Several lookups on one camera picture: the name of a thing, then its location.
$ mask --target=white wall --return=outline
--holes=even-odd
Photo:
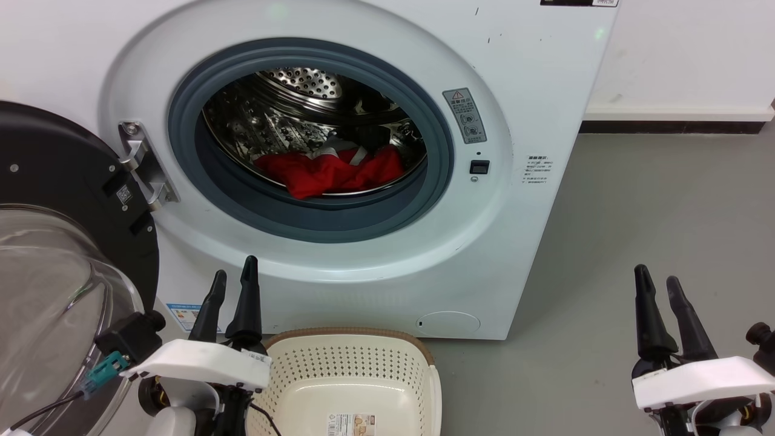
[[[769,121],[775,0],[621,0],[585,119]]]

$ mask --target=black baseboard strip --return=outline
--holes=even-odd
[[[582,121],[579,133],[713,133],[756,135],[763,121]]]

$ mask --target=brown basket rim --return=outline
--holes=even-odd
[[[433,365],[433,356],[428,348],[416,337],[404,333],[402,331],[387,330],[381,328],[369,328],[369,327],[316,327],[316,328],[302,328],[298,330],[289,330],[283,333],[275,334],[267,341],[267,350],[274,344],[284,339],[290,339],[292,337],[303,336],[323,336],[330,334],[359,334],[362,336],[383,336],[393,337],[395,339],[402,339],[417,347],[420,350],[428,365]]]

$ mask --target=qr code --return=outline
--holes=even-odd
[[[126,185],[122,186],[116,195],[119,197],[119,200],[121,200],[121,204],[126,204],[132,198],[132,193]]]

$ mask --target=gray rubber seal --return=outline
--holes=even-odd
[[[428,153],[396,186],[369,195],[297,200],[255,178],[218,149],[202,106],[220,88],[256,71],[304,65],[342,74],[377,89],[412,118]],[[259,230],[297,240],[342,243],[389,234],[417,220],[444,193],[454,154],[438,106],[395,67],[353,48],[319,40],[277,38],[243,43],[198,65],[170,106],[170,144],[183,171],[209,201]]]

